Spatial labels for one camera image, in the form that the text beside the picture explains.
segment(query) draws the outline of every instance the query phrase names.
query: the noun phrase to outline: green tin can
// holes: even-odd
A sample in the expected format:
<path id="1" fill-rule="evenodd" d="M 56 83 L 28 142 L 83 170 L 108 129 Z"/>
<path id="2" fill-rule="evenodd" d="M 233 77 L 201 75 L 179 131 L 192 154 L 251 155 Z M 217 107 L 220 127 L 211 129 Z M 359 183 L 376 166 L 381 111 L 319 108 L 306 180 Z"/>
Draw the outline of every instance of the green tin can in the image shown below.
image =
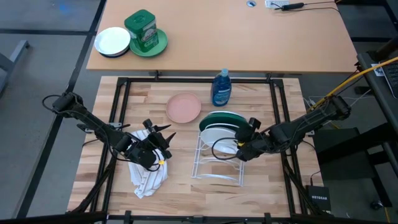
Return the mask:
<path id="1" fill-rule="evenodd" d="M 155 15 L 145 9 L 137 11 L 124 21 L 132 41 L 142 52 L 148 52 L 158 43 Z"/>

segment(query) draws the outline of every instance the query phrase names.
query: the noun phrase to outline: wooden table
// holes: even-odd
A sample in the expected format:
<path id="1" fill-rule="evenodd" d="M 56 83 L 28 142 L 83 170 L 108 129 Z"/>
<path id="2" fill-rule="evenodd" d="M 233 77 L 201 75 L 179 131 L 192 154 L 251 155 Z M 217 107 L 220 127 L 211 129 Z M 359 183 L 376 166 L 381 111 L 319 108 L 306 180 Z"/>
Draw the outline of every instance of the wooden table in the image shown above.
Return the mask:
<path id="1" fill-rule="evenodd" d="M 93 114 L 103 121 L 109 119 L 117 79 L 117 77 L 102 77 L 101 79 Z M 299 80 L 286 78 L 284 83 L 290 117 L 295 119 L 305 114 Z M 131 210 L 132 215 L 263 217 L 264 212 L 270 212 L 273 217 L 289 216 L 280 154 L 263 154 L 247 162 L 243 187 L 233 185 L 228 180 L 191 178 L 199 122 L 210 111 L 221 109 L 235 111 L 246 118 L 255 117 L 261 121 L 261 129 L 274 124 L 269 85 L 233 84 L 231 99 L 222 108 L 216 108 L 211 104 L 210 83 L 187 85 L 187 83 L 135 82 L 131 85 L 124 120 L 124 123 L 131 124 L 131 127 L 126 128 L 126 131 L 142 129 L 141 123 L 150 118 L 159 126 L 172 124 L 169 129 L 162 131 L 164 136 L 174 131 L 177 134 L 169 149 L 173 155 L 168 160 L 169 178 L 151 197 L 139 199 L 134 195 L 135 186 L 130 181 L 127 162 L 117 162 L 109 202 L 110 214 L 122 215 L 125 210 Z M 119 98 L 119 110 L 123 91 L 124 89 Z M 176 124 L 166 116 L 165 104 L 172 95 L 183 91 L 189 91 L 199 97 L 202 102 L 201 113 L 191 123 Z M 279 94 L 277 97 L 280 116 L 283 120 Z M 94 138 L 93 134 L 88 134 L 86 141 Z M 75 208 L 94 185 L 102 147 L 103 144 L 97 141 L 83 148 L 68 205 L 69 210 Z M 305 185 L 309 183 L 311 174 L 319 171 L 317 156 L 314 149 L 305 143 L 299 145 L 297 154 Z M 229 166 L 220 165 L 220 163 L 211 165 L 209 171 L 214 174 L 232 174 Z M 315 184 L 322 185 L 320 174 L 315 174 L 313 179 Z M 296 211 L 299 213 L 299 200 L 294 186 L 293 190 Z M 103 191 L 100 193 L 99 210 L 101 210 L 102 201 Z"/>
<path id="2" fill-rule="evenodd" d="M 334 7 L 335 3 L 310 7 Z M 356 51 L 338 12 L 317 9 L 281 12 L 264 0 L 247 7 L 246 0 L 111 0 L 98 32 L 124 27 L 140 9 L 156 16 L 169 44 L 154 58 L 128 52 L 105 58 L 94 48 L 87 69 L 144 71 L 219 71 L 313 73 L 356 70 Z"/>

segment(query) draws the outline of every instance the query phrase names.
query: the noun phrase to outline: blue dish soap bottle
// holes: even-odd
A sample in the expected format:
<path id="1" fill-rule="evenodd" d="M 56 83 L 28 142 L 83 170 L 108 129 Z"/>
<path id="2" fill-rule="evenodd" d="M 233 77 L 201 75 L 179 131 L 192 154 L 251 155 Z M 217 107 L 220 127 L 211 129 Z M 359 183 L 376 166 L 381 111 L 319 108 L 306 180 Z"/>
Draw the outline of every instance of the blue dish soap bottle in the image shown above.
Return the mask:
<path id="1" fill-rule="evenodd" d="M 223 68 L 211 84 L 211 102 L 215 106 L 224 106 L 231 96 L 231 79 L 228 76 L 228 69 Z"/>

